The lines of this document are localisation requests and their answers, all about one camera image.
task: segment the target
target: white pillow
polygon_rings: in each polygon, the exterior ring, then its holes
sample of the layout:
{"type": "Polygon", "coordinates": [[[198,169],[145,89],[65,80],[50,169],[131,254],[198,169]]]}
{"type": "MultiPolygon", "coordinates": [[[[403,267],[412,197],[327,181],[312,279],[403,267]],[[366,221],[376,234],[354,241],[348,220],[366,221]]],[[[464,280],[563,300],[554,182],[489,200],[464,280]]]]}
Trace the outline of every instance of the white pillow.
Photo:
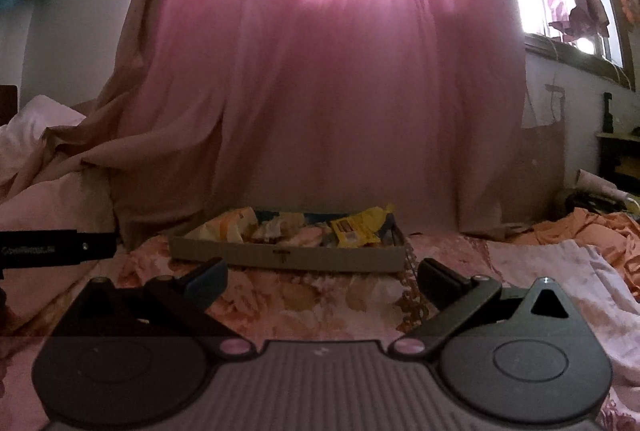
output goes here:
{"type": "Polygon", "coordinates": [[[45,128],[77,126],[82,119],[84,115],[47,96],[29,101],[9,124],[0,126],[0,189],[22,168],[45,128]]]}

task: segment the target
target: window frame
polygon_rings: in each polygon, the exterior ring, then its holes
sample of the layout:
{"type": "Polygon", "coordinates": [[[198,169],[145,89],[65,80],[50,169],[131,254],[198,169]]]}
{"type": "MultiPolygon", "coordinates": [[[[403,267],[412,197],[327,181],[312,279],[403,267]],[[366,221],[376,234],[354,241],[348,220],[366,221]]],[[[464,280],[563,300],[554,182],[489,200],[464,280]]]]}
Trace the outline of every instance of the window frame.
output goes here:
{"type": "Polygon", "coordinates": [[[598,55],[582,52],[575,46],[553,40],[540,34],[524,33],[524,43],[527,52],[534,53],[544,58],[557,60],[558,62],[584,70],[591,74],[612,80],[615,84],[636,91],[633,56],[631,43],[626,28],[626,18],[622,11],[620,0],[610,0],[613,10],[612,20],[615,23],[616,34],[620,42],[622,56],[622,68],[615,63],[598,55]]]}

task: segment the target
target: cardboard tray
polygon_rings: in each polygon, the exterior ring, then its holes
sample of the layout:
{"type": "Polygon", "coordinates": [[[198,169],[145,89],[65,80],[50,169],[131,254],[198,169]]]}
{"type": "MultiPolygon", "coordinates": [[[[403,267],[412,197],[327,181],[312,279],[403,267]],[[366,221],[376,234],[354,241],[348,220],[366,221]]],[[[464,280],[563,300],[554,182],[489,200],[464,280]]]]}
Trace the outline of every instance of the cardboard tray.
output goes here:
{"type": "Polygon", "coordinates": [[[283,247],[265,243],[226,243],[183,237],[204,223],[201,219],[168,231],[172,258],[207,261],[221,257],[229,265],[330,272],[399,272],[404,270],[406,248],[398,226],[391,228],[395,245],[337,249],[327,247],[283,247]]]}

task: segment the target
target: black mount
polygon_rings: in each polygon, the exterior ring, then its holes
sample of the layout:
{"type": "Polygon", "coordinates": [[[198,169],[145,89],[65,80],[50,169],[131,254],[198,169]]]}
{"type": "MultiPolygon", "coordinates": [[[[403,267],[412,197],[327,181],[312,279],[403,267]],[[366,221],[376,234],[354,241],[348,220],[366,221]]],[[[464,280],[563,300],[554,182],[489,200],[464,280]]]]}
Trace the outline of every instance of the black mount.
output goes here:
{"type": "Polygon", "coordinates": [[[613,99],[610,92],[604,92],[604,115],[602,118],[602,131],[605,134],[613,133],[613,116],[609,112],[609,101],[613,99]]]}
{"type": "MultiPolygon", "coordinates": [[[[113,257],[116,233],[0,231],[0,279],[7,268],[62,267],[113,257]]],[[[6,293],[0,287],[0,331],[6,324],[6,293]]]]}
{"type": "MultiPolygon", "coordinates": [[[[226,286],[226,267],[218,259],[183,278],[161,276],[137,289],[116,289],[108,279],[97,278],[42,348],[33,384],[49,417],[74,429],[147,429],[167,418],[174,419],[174,427],[158,424],[158,429],[184,429],[199,407],[210,408],[216,397],[234,389],[229,379],[238,379],[240,386],[255,378],[260,388],[252,391],[253,403],[259,405],[292,389],[282,384],[293,382],[288,374],[284,380],[260,374],[265,364],[274,364],[274,372],[283,371],[287,361],[302,361],[297,368],[322,368],[331,357],[344,355],[340,361],[346,362],[340,364],[356,365],[347,374],[352,377],[345,381],[343,373],[323,382],[370,386],[396,379],[408,385],[407,379],[417,382],[422,375],[430,400],[446,397],[449,401],[442,403],[454,401],[459,418],[476,419],[469,429],[476,429],[478,418],[487,422],[478,429],[595,429],[590,419],[609,390],[610,363],[555,281],[540,278],[530,289],[502,287],[487,276],[464,278],[432,259],[420,263],[417,280],[440,312],[373,356],[371,341],[268,341],[257,353],[252,343],[203,312],[226,286]],[[363,360],[373,369],[358,370],[363,360]],[[229,369],[234,363],[240,364],[229,369]],[[381,373],[387,370],[393,371],[390,377],[381,373]],[[229,377],[231,371],[237,377],[229,377]],[[429,379],[436,380],[436,387],[429,387],[429,379]],[[177,415],[183,414],[188,416],[178,423],[177,415]]],[[[387,388],[377,387],[378,397],[386,397],[387,388]]],[[[296,400],[283,407],[313,404],[296,400]]],[[[368,411],[363,407],[371,408],[362,397],[358,404],[354,411],[359,415],[368,411]]],[[[202,429],[217,427],[212,422],[202,429]]]]}

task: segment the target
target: plastic wrapper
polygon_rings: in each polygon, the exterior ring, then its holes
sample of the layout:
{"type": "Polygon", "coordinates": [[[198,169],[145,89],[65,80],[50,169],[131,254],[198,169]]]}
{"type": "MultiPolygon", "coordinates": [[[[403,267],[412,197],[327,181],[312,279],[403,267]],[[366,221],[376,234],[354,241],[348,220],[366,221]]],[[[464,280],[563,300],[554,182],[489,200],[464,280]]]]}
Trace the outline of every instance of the plastic wrapper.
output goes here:
{"type": "Polygon", "coordinates": [[[271,220],[264,221],[249,237],[252,243],[278,243],[298,234],[305,225],[302,213],[280,213],[271,220]]]}
{"type": "Polygon", "coordinates": [[[251,207],[233,209],[206,221],[200,227],[187,234],[187,237],[228,241],[229,243],[244,243],[255,232],[257,225],[258,220],[251,207]]]}
{"type": "Polygon", "coordinates": [[[381,237],[393,223],[393,206],[372,207],[355,215],[331,221],[338,247],[382,246],[381,237]]]}
{"type": "Polygon", "coordinates": [[[284,239],[279,245],[286,247],[320,247],[324,231],[318,225],[310,225],[303,227],[298,234],[290,238],[284,239]]]}

